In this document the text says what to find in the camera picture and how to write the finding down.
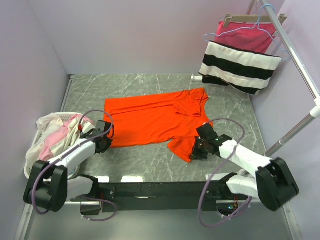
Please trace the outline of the orange t-shirt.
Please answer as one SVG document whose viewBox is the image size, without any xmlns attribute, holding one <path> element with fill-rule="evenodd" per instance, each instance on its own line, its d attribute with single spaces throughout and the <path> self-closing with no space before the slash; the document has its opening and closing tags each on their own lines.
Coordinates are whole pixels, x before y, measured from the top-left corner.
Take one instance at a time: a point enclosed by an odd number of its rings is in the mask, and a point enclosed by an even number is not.
<svg viewBox="0 0 320 240">
<path fill-rule="evenodd" d="M 208 122 L 209 96 L 203 87 L 170 93 L 107 98 L 105 121 L 113 120 L 112 148 L 167 142 L 180 159 L 190 163 L 198 133 Z"/>
</svg>

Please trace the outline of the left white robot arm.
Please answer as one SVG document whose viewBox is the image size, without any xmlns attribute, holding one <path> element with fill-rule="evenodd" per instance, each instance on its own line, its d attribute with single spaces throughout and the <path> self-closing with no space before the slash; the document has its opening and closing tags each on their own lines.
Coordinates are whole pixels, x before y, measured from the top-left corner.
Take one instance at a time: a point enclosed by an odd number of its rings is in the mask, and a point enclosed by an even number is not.
<svg viewBox="0 0 320 240">
<path fill-rule="evenodd" d="M 64 204 L 77 197 L 94 201 L 101 196 L 99 180 L 90 175 L 69 176 L 81 163 L 95 154 L 106 152 L 113 139 L 111 122 L 99 120 L 93 129 L 81 133 L 69 149 L 49 161 L 38 160 L 33 164 L 23 194 L 23 201 L 33 205 L 40 215 L 58 212 Z"/>
</svg>

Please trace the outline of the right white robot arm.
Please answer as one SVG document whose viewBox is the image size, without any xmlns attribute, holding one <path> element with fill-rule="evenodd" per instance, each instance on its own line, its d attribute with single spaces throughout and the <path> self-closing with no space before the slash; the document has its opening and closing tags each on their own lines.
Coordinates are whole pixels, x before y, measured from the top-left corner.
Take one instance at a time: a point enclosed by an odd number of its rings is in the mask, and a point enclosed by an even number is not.
<svg viewBox="0 0 320 240">
<path fill-rule="evenodd" d="M 212 180 L 218 184 L 218 194 L 222 198 L 230 200 L 235 195 L 252 197 L 275 212 L 300 193 L 284 159 L 255 153 L 225 134 L 218 135 L 210 123 L 196 131 L 198 137 L 190 156 L 192 160 L 206 160 L 212 154 L 242 168 L 241 173 L 232 172 Z"/>
</svg>

